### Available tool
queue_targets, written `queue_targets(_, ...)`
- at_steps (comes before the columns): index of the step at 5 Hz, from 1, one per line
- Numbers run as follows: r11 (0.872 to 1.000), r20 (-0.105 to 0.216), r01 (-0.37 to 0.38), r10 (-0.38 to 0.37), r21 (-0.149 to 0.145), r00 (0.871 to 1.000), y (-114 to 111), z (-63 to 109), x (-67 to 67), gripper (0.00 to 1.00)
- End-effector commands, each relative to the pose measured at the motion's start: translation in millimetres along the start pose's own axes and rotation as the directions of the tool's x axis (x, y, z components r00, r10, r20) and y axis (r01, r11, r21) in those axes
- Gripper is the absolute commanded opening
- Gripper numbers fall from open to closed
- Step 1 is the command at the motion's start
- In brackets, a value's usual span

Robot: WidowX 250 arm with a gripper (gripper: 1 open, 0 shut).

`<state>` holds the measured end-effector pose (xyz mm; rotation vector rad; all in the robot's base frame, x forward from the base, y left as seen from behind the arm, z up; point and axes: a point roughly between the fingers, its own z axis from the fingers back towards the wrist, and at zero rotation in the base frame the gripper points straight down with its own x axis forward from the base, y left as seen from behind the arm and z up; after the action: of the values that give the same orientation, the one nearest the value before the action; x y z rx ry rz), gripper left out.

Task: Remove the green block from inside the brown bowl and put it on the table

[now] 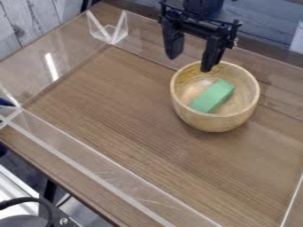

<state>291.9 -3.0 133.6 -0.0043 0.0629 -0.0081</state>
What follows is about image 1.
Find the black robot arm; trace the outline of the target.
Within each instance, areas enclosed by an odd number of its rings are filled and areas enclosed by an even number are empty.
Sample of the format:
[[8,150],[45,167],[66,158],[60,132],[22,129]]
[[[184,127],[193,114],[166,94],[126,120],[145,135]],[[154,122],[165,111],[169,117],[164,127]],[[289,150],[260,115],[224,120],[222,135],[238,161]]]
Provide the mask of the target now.
[[214,18],[224,0],[182,0],[176,6],[168,0],[160,0],[161,37],[168,59],[176,59],[182,53],[184,34],[205,40],[200,71],[206,73],[220,63],[225,49],[233,49],[237,41],[240,20],[221,21]]

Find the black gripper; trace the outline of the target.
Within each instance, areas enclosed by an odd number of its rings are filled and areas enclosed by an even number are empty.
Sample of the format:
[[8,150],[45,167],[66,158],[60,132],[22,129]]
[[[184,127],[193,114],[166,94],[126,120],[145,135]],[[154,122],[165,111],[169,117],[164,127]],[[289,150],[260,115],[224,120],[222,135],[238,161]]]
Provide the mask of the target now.
[[160,24],[164,50],[169,59],[176,59],[182,53],[184,33],[206,40],[201,71],[212,70],[224,55],[225,47],[234,48],[236,33],[241,27],[237,19],[218,20],[216,18],[224,0],[160,0]]

